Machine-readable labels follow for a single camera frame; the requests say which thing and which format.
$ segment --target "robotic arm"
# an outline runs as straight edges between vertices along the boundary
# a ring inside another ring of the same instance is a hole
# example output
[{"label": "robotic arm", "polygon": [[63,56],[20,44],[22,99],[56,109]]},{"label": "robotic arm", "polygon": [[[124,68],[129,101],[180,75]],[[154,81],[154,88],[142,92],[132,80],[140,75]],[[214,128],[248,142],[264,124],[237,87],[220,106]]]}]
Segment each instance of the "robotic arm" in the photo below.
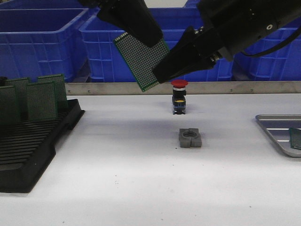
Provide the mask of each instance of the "robotic arm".
[{"label": "robotic arm", "polygon": [[[79,0],[87,7],[99,6],[98,17],[114,24],[152,47],[163,37],[143,0]],[[201,0],[198,4],[204,27],[188,27],[177,45],[153,69],[160,83],[178,76],[212,69],[221,58],[233,56],[301,16],[301,0]],[[284,43],[298,37],[300,28]]]}]

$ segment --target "red button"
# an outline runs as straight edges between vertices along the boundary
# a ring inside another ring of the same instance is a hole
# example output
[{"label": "red button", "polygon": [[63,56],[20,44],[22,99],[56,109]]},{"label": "red button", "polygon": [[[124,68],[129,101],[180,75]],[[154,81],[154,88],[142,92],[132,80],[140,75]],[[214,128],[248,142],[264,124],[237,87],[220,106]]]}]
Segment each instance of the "red button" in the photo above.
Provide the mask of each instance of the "red button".
[{"label": "red button", "polygon": [[171,84],[175,87],[175,88],[178,88],[178,89],[181,89],[181,88],[185,88],[185,86],[188,85],[188,82],[186,80],[183,80],[183,79],[177,79],[177,80],[173,80],[171,82]]}]

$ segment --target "black tray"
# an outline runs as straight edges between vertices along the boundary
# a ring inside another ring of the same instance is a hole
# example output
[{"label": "black tray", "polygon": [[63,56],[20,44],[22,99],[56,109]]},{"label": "black tray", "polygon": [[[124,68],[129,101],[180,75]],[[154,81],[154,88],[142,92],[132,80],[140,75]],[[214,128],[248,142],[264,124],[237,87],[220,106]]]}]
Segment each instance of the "black tray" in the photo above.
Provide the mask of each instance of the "black tray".
[{"label": "black tray", "polygon": [[0,192],[32,190],[55,156],[55,142],[85,112],[76,99],[68,100],[68,106],[55,120],[0,126]]}]

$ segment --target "blue plastic crate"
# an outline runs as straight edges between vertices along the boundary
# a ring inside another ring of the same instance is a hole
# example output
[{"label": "blue plastic crate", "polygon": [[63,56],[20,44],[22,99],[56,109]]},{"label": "blue plastic crate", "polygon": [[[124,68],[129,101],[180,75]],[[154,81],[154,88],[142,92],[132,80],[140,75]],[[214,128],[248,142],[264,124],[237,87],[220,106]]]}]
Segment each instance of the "blue plastic crate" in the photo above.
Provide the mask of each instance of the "blue plastic crate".
[{"label": "blue plastic crate", "polygon": [[197,4],[200,2],[200,0],[188,0],[184,7],[186,8],[196,8]]},{"label": "blue plastic crate", "polygon": [[[203,24],[195,8],[151,8],[150,10],[161,26],[164,39],[170,48],[175,46],[188,26],[200,28]],[[95,16],[84,23],[80,31],[87,49],[92,81],[135,81],[113,44],[113,40],[124,31],[100,21]],[[212,70],[190,73],[181,78],[188,81],[230,81],[232,65],[232,62],[221,60]]]},{"label": "blue plastic crate", "polygon": [[[289,37],[301,25],[301,17],[246,49],[255,54],[267,50]],[[253,81],[300,81],[301,36],[286,47],[262,57],[247,57],[239,53],[237,64]]]},{"label": "blue plastic crate", "polygon": [[0,76],[71,81],[87,59],[79,32],[87,19],[87,9],[0,10]]},{"label": "blue plastic crate", "polygon": [[[78,0],[10,0],[0,4],[0,9],[48,9],[48,8],[84,8]],[[89,9],[92,15],[99,8]]]}]

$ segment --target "white table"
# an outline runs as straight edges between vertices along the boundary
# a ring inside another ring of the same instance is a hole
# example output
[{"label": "white table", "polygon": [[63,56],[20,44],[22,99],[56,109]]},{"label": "white table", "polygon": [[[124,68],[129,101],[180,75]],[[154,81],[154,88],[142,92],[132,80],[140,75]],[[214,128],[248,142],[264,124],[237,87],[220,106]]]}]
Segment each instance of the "white table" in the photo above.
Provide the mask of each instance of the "white table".
[{"label": "white table", "polygon": [[[78,98],[86,113],[29,194],[0,194],[3,226],[300,226],[301,159],[258,114],[300,114],[300,94]],[[199,128],[203,147],[179,147]]]}]

